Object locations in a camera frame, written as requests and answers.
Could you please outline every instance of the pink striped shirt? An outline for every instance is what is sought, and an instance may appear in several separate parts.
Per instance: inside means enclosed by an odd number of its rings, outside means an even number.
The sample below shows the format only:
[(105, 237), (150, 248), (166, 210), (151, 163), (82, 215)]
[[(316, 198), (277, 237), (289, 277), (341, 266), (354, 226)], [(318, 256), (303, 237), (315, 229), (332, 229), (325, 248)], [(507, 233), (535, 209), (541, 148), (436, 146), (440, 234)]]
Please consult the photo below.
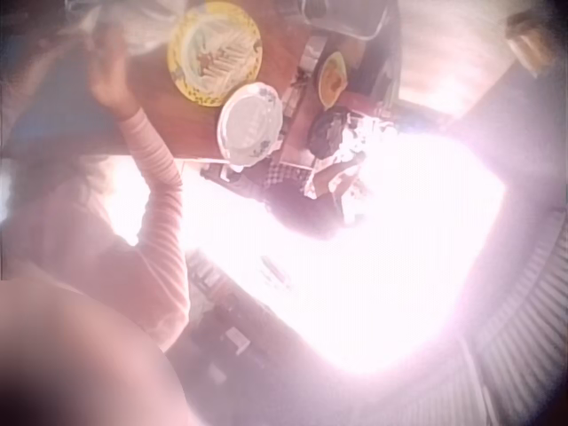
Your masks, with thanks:
[(142, 110), (119, 128), (150, 188), (138, 244), (115, 235), (104, 212), (74, 200), (73, 182), (66, 182), (4, 222), (4, 272), (17, 274), (12, 260), (31, 262), (115, 308), (166, 350), (184, 329), (190, 306), (180, 247), (182, 180)]

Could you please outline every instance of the table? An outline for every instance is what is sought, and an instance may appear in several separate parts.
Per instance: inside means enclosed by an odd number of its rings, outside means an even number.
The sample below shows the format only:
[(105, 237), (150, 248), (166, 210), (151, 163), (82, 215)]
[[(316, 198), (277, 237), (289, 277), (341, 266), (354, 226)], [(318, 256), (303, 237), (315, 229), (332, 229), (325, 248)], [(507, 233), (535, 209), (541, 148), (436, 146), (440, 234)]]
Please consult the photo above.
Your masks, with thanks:
[[(319, 63), (323, 62), (334, 51), (339, 51), (342, 53), (348, 69), (357, 68), (359, 67), (365, 48), (365, 42), (345, 35), (331, 35), (327, 40)], [(310, 128), (313, 121), (324, 111), (316, 88), (318, 72), (316, 68), (310, 81), (307, 83), (303, 96), (292, 118), (290, 129), (284, 138), (282, 148), (276, 153), (279, 162), (307, 170), (312, 170), (316, 162), (315, 156), (310, 152), (307, 146)]]
[[(263, 41), (259, 82), (282, 96), (291, 84), (310, 36), (310, 29), (291, 24), (276, 10), (277, 0), (229, 0), (255, 21)], [(186, 99), (171, 81), (167, 46), (136, 58), (131, 85), (142, 107), (177, 158), (222, 162), (217, 146), (217, 119), (221, 107), (199, 106)]]

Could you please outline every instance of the plate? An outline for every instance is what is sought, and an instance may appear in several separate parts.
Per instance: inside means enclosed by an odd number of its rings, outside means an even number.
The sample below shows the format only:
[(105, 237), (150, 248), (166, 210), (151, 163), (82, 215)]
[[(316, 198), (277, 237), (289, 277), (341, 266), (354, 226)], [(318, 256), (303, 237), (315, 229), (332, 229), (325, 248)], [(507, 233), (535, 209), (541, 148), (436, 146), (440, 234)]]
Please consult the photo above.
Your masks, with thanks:
[(236, 87), (255, 81), (262, 57), (252, 18), (234, 4), (211, 2), (193, 8), (175, 28), (168, 70), (187, 98), (219, 107)]
[(319, 100), (326, 109), (331, 108), (347, 87), (347, 67), (343, 55), (336, 51), (323, 63), (318, 76)]
[(238, 89), (223, 107), (217, 142), (233, 166), (248, 167), (277, 148), (281, 128), (278, 92), (264, 83), (252, 83)]

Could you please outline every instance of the checkered cloth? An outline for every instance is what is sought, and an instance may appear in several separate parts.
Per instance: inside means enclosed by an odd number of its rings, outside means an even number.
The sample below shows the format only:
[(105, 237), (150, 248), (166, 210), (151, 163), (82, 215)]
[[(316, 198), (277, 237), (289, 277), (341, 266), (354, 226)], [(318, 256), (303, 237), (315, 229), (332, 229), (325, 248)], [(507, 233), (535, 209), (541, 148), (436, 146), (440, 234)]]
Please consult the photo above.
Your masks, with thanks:
[(284, 180), (292, 180), (297, 183), (298, 191), (303, 193), (311, 177), (311, 170), (300, 169), (298, 167), (288, 166), (287, 164), (279, 164), (272, 159), (268, 173), (266, 174), (266, 180), (264, 181), (264, 189), (279, 184)]

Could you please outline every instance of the orange food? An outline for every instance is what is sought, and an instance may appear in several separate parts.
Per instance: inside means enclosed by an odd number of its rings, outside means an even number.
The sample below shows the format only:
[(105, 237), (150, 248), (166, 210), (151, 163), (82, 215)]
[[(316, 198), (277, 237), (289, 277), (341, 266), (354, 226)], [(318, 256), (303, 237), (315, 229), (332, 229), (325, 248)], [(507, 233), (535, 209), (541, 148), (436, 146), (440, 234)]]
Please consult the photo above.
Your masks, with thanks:
[(347, 79), (334, 60), (330, 60), (322, 70), (319, 86), (321, 101), (328, 107), (334, 105), (347, 87)]

